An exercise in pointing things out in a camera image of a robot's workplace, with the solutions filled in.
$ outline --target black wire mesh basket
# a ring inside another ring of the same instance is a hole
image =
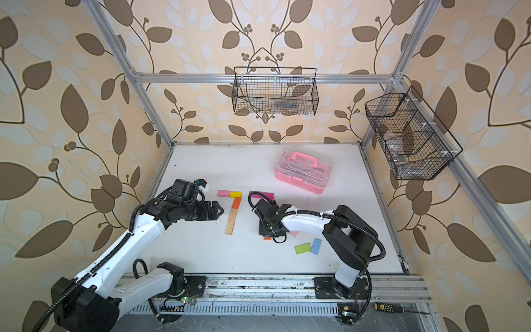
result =
[[[315,115],[319,103],[317,69],[234,67],[234,113]]]
[[[418,110],[420,101],[409,88],[406,93],[387,93],[365,103],[369,123],[397,180],[432,180],[463,151],[427,103],[433,119]],[[458,148],[445,143],[435,128],[441,135],[448,134]]]

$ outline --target screwdriver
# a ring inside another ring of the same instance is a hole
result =
[[[417,311],[414,309],[402,308],[399,305],[393,305],[393,304],[381,303],[381,302],[376,302],[374,304],[374,308],[376,309],[376,311],[383,311],[383,312],[388,312],[388,313],[413,312],[413,313],[430,314],[429,312],[422,312],[422,311]]]

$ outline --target wall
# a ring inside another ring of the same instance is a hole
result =
[[[166,152],[142,131],[144,110],[78,4],[0,2],[6,331],[30,331],[53,283],[72,278],[122,233]],[[114,86],[111,96],[101,95],[102,84]]]
[[[527,241],[530,12],[526,1],[443,0],[406,72]],[[398,182],[375,140],[368,151],[413,272],[426,279],[446,329],[528,330],[531,289],[451,171]]]
[[[129,5],[124,0],[101,5],[139,72],[232,74],[235,66],[302,66],[328,74],[388,74],[422,3],[156,0]],[[360,106],[383,90],[378,84],[322,84],[316,116],[287,117],[253,110],[232,115],[228,84],[146,88],[171,136],[182,143],[357,141],[367,126]],[[351,118],[347,107],[362,89]]]

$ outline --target white table surface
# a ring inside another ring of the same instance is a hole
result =
[[[274,167],[286,148],[302,149],[328,158],[332,172],[321,195],[275,179]],[[250,190],[273,192],[279,205],[295,205],[314,211],[334,210],[339,204],[355,211],[379,235],[387,255],[369,265],[371,273],[402,273],[389,230],[383,219],[372,184],[358,146],[350,144],[271,145],[196,145],[176,146],[157,194],[181,178],[205,179],[209,184],[207,200],[219,201],[225,213],[215,221],[172,224],[140,255],[148,267],[164,261],[184,268],[186,273],[334,273],[339,258],[322,234],[288,234],[277,244],[258,235],[258,217],[247,203]],[[234,232],[225,234],[227,218],[234,199],[217,197],[218,190],[242,191]],[[294,246],[321,239],[317,256],[297,255]],[[375,246],[372,255],[378,254]]]

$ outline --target green block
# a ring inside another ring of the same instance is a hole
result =
[[[295,246],[295,252],[297,253],[297,255],[301,253],[309,252],[311,250],[312,250],[312,247],[310,246],[309,243],[304,243],[304,244]]]

